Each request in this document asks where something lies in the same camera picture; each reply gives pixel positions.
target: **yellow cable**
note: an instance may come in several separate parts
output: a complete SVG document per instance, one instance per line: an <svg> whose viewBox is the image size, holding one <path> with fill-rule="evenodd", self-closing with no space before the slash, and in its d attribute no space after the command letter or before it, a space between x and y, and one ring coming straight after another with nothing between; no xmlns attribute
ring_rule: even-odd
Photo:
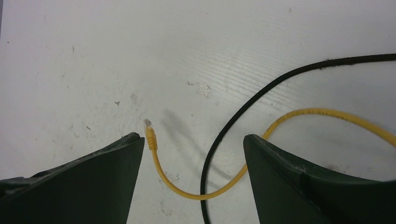
<svg viewBox="0 0 396 224"><path fill-rule="evenodd" d="M351 123L354 123L360 127L363 127L370 132L378 135L385 141L387 141L389 144L393 145L396 147L396 137L392 135L391 133L385 131L384 129L373 125L369 123L366 120L363 120L357 116L354 116L352 114L346 113L346 112L341 112L341 111L336 111L336 110L330 110L330 109L321 109L321 108L306 108L306 109L300 109L300 110L295 110L292 112L289 112L283 116L281 116L279 119L277 119L264 133L262 136L264 139L268 139L268 137L271 135L271 133L284 121L298 116L298 115L303 115L303 114L318 114L318 115L323 115L323 116L330 116L330 117L335 117L339 118L342 120L349 121ZM233 185L235 185L241 178L242 176L246 173L248 170L247 165L245 164L242 169L239 171L239 173L224 187L220 188L219 190L216 190L213 193L206 194L206 195L194 195L187 193L179 188L177 188L175 185L172 184L166 177L165 173L163 172L160 162L158 160L158 155L157 155L157 140L156 140L156 135L154 133L154 129L151 126L151 122L149 120L145 120L145 132L146 132L146 138L148 142L148 146L151 150L151 153L153 155L153 160L154 164L156 166L156 169L158 171L159 176L163 180L163 182L176 194L181 195L185 198L193 199L193 200L207 200L214 198L216 196L219 196L226 192L228 189L230 189Z"/></svg>

